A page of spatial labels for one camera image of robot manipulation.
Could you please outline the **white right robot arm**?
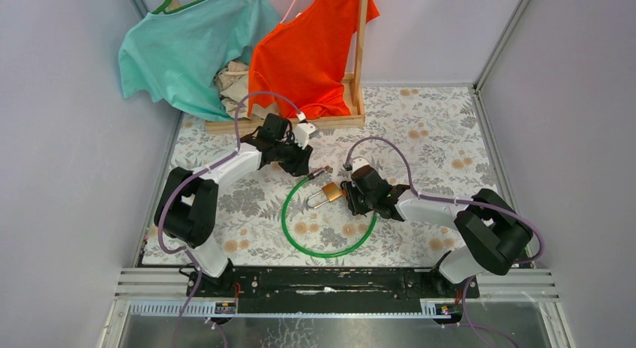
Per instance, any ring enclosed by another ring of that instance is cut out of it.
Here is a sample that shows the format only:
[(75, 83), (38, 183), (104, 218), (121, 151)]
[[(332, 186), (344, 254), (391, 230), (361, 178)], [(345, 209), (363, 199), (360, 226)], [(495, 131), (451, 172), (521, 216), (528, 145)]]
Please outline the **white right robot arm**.
[(482, 272), (506, 275), (534, 236), (490, 189), (483, 188), (470, 199), (422, 198), (408, 184), (390, 184), (368, 164), (340, 187), (353, 215), (372, 212), (388, 220), (424, 222), (459, 232), (464, 246), (446, 253), (430, 276), (431, 289), (442, 297)]

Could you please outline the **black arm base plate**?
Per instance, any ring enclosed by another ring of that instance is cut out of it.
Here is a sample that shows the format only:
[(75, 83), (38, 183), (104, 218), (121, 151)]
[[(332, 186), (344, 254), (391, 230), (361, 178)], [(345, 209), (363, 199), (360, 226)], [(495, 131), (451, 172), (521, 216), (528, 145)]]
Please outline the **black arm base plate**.
[(247, 302), (258, 311), (336, 312), (405, 310), (417, 301), (439, 299), (450, 310), (461, 299), (480, 296), (475, 282), (449, 283), (435, 271), (415, 268), (325, 268), (233, 266), (220, 277), (188, 275), (187, 293), (201, 298)]

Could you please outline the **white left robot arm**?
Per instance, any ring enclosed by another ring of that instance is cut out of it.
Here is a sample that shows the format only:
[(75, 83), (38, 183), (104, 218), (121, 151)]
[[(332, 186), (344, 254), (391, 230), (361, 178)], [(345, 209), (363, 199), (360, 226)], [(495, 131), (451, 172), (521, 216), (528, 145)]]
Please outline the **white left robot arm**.
[(269, 114), (253, 133), (238, 139), (234, 150), (214, 163), (195, 171), (172, 169), (154, 214), (160, 248), (174, 254), (164, 237), (180, 241), (179, 250), (205, 275), (204, 287), (214, 296), (226, 295), (232, 289), (233, 277), (226, 271), (230, 258), (213, 237), (218, 197), (240, 179), (272, 163), (291, 176), (307, 175), (313, 151), (309, 141), (317, 131), (306, 119), (292, 124)]

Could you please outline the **green cable lock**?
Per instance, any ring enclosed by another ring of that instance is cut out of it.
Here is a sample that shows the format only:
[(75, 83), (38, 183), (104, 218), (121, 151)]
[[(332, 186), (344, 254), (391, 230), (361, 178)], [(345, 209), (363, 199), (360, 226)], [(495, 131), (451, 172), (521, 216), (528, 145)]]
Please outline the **green cable lock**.
[(328, 175), (332, 168), (325, 166), (300, 178), (283, 200), (280, 213), (281, 229), (289, 244), (311, 260), (342, 260), (352, 256), (367, 243), (377, 225), (375, 214), (361, 218), (349, 215), (341, 204), (344, 195), (318, 209), (309, 209), (305, 200), (320, 191), (309, 189), (313, 181)]

